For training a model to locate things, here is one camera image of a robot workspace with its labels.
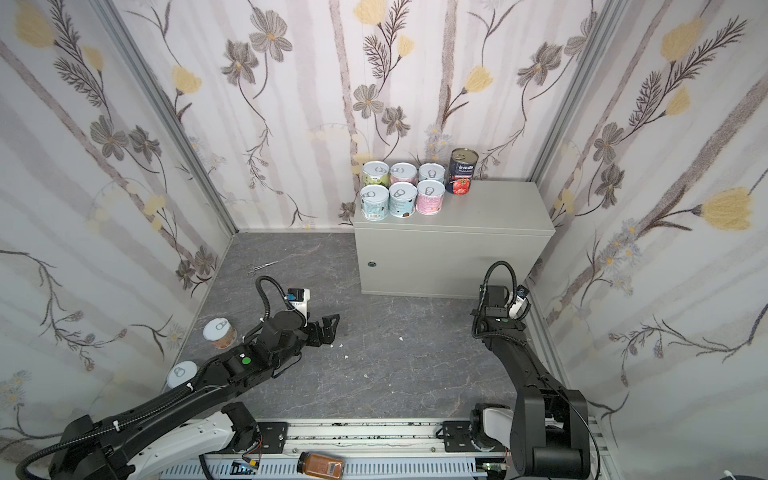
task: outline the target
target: floral wallpaper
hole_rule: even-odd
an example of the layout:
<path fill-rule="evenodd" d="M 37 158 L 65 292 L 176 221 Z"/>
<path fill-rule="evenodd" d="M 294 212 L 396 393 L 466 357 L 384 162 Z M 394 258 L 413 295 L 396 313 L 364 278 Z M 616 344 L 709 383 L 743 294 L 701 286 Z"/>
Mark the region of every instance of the floral wallpaper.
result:
<path fill-rule="evenodd" d="M 239 228 L 352 225 L 362 165 L 527 179 L 598 18 L 581 0 L 117 0 Z"/>
<path fill-rule="evenodd" d="M 11 478 L 71 420 L 157 395 L 229 234 L 87 3 L 0 12 L 0 476 Z"/>
<path fill-rule="evenodd" d="M 530 280 L 627 480 L 768 468 L 767 25 L 630 2 L 540 182 Z"/>

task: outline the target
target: mounting plate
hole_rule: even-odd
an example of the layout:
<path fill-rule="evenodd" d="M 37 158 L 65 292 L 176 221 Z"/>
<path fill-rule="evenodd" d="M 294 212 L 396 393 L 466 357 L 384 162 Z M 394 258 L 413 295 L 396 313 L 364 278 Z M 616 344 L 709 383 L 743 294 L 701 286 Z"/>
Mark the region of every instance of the mounting plate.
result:
<path fill-rule="evenodd" d="M 469 422 L 461 420 L 447 420 L 442 423 L 442 443 L 446 452 L 480 452 L 472 443 L 472 431 Z M 490 452 L 503 452 L 501 443 L 494 441 Z"/>
<path fill-rule="evenodd" d="M 262 453 L 283 453 L 288 422 L 259 422 Z"/>

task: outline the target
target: scissors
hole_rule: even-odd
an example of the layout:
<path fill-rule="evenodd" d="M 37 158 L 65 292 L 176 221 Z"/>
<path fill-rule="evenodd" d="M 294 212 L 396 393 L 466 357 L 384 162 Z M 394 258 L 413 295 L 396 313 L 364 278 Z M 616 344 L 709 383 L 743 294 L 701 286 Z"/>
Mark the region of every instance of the scissors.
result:
<path fill-rule="evenodd" d="M 274 265 L 275 263 L 279 262 L 279 260 L 276 260 L 274 262 L 265 263 L 264 265 L 254 266 L 252 263 L 248 265 L 248 276 L 254 276 L 256 275 L 256 272 L 263 268 L 267 268 L 269 265 Z"/>

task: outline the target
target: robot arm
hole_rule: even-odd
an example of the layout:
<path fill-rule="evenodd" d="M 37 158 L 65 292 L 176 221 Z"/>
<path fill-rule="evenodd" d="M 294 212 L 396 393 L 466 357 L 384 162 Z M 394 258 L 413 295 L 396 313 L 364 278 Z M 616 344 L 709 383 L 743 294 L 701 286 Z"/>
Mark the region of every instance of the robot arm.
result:
<path fill-rule="evenodd" d="M 488 285 L 493 269 L 501 265 L 512 276 L 511 290 Z M 514 317 L 521 304 L 529 301 L 527 295 L 528 290 L 516 285 L 514 271 L 503 261 L 491 266 L 480 287 L 472 335 L 501 360 L 515 385 L 517 400 L 514 411 L 478 404 L 472 411 L 473 442 L 482 448 L 489 439 L 499 441 L 509 449 L 518 475 L 588 478 L 591 433 L 584 421 L 587 402 L 578 390 L 566 389 L 550 375 L 528 345 L 521 320 L 530 304 Z M 562 428 L 545 426 L 545 416 L 554 416 Z"/>
<path fill-rule="evenodd" d="M 269 317 L 269 302 L 261 289 L 261 280 L 277 286 L 288 310 Z M 301 359 L 304 346 L 332 343 L 339 323 L 338 314 L 323 317 L 322 326 L 318 322 L 308 323 L 282 287 L 269 277 L 257 279 L 257 290 L 265 302 L 266 313 L 263 322 L 240 345 L 208 359 L 189 382 L 143 405 L 100 422 L 93 422 L 89 415 L 74 420 L 67 425 L 58 444 L 19 463 L 16 475 L 39 480 L 27 467 L 53 454 L 49 467 L 52 480 L 134 480 L 140 478 L 139 474 L 162 470 L 168 463 L 163 455 L 173 456 L 180 448 L 172 445 L 175 442 L 189 448 L 185 458 L 200 449 L 201 453 L 221 450 L 222 445 L 235 452 L 247 449 L 258 433 L 256 422 L 242 403 L 227 405 L 208 419 L 188 421 L 276 378 Z M 286 366 L 294 357 L 298 358 Z M 189 438 L 190 432 L 195 432 L 194 439 Z"/>

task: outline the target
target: marble floor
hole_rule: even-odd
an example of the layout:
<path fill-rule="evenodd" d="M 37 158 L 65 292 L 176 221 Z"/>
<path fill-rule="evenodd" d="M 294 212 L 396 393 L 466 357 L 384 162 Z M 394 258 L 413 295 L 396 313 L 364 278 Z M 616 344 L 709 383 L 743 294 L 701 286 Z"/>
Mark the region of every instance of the marble floor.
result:
<path fill-rule="evenodd" d="M 353 233 L 237 234 L 180 361 L 219 353 L 202 335 L 213 318 L 239 335 L 257 324 L 263 306 L 247 266 L 275 260 L 260 273 L 311 289 L 311 319 L 340 313 L 341 322 L 333 347 L 306 347 L 285 375 L 237 399 L 255 417 L 467 417 L 476 402 L 515 404 L 501 363 L 470 335 L 476 300 L 362 295 Z M 279 297 L 265 285 L 274 311 Z"/>

